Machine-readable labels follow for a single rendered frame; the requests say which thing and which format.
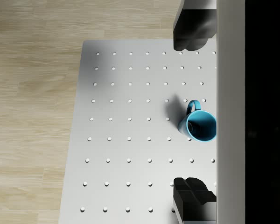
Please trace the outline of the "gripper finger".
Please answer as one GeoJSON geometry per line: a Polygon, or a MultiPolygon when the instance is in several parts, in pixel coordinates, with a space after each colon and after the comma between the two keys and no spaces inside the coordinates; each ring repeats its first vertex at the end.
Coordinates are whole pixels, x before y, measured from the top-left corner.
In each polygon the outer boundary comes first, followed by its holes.
{"type": "Polygon", "coordinates": [[[173,206],[179,224],[217,224],[217,197],[203,181],[174,179],[173,206]]]}
{"type": "Polygon", "coordinates": [[[181,0],[173,24],[176,51],[197,51],[217,33],[217,0],[181,0]]]}

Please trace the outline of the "blue mug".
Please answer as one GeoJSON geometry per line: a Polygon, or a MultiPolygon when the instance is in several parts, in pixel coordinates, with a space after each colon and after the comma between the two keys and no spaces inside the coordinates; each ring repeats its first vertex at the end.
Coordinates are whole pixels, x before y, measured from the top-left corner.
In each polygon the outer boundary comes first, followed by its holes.
{"type": "Polygon", "coordinates": [[[191,100],[186,116],[178,124],[178,131],[196,141],[209,142],[217,136],[217,120],[210,112],[201,109],[198,100],[191,100]]]}

